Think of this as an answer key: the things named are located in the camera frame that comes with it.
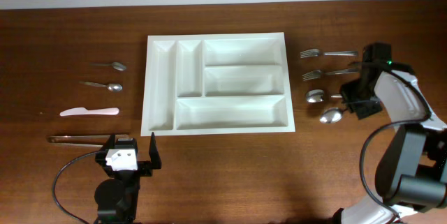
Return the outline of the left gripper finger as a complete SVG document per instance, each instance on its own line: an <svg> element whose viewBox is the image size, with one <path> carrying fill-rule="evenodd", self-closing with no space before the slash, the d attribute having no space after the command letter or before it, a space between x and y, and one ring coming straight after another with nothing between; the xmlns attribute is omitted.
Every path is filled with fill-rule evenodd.
<svg viewBox="0 0 447 224"><path fill-rule="evenodd" d="M156 136L154 132L151 134L149 143L149 157L153 170L160 170L162 167L161 157L156 145Z"/></svg>
<svg viewBox="0 0 447 224"><path fill-rule="evenodd" d="M108 151L109 149L113 149L115 147L115 139L116 135L111 135L105 144L101 147L102 151Z"/></svg>

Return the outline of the metal tongs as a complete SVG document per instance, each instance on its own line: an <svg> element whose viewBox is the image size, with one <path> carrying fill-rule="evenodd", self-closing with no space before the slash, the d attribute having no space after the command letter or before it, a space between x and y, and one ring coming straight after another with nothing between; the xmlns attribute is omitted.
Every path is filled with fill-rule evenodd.
<svg viewBox="0 0 447 224"><path fill-rule="evenodd" d="M80 147L102 147L110 137L111 135L53 135L47 137L47 142Z"/></svg>

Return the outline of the large metal spoon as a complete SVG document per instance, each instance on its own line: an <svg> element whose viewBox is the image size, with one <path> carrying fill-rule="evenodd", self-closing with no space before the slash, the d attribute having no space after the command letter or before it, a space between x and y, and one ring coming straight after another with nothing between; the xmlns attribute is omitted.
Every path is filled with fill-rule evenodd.
<svg viewBox="0 0 447 224"><path fill-rule="evenodd" d="M327 95L322 89L313 89L305 94L305 100L307 103L322 103L327 99L343 99L341 94Z"/></svg>
<svg viewBox="0 0 447 224"><path fill-rule="evenodd" d="M323 112L319 121L322 124L334 124L340 121L347 108L331 107Z"/></svg>

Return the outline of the metal fork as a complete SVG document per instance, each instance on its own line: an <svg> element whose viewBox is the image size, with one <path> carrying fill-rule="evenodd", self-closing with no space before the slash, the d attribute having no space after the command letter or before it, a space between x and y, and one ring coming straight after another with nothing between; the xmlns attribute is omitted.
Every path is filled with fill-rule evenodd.
<svg viewBox="0 0 447 224"><path fill-rule="evenodd" d="M330 72L323 72L322 70L313 70L313 71L303 74L302 79L304 81L308 81L308 80L320 79L324 76L329 76L329 75L344 75L344 74L358 73L359 71L360 71L359 68L346 68L346 69L334 70L334 71L330 71Z"/></svg>
<svg viewBox="0 0 447 224"><path fill-rule="evenodd" d="M338 52L324 52L319 49L309 49L300 53L300 58L308 57L322 57L322 56L337 56L337 57L357 57L357 51L338 51Z"/></svg>

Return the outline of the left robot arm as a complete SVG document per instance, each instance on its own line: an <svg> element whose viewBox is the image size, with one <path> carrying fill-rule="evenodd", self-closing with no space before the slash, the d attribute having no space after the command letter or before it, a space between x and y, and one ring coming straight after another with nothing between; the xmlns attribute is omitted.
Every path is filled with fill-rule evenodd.
<svg viewBox="0 0 447 224"><path fill-rule="evenodd" d="M140 179L160 170L161 157L156 137L149 141L149 160L137 159L137 140L111 135L95 155L95 161L109 179L101 182L94 193L97 204L96 223L132 223L136 218Z"/></svg>

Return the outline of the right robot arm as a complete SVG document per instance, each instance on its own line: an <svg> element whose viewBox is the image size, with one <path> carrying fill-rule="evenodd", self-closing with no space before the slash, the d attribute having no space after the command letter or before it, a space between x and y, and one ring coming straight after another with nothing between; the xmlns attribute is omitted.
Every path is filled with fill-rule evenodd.
<svg viewBox="0 0 447 224"><path fill-rule="evenodd" d="M405 216L446 208L446 124L433 113L411 73L392 70L378 76L374 93L391 119L362 146L359 170L369 143L395 129L375 172L375 189L351 207L339 209L333 223L399 223Z"/></svg>

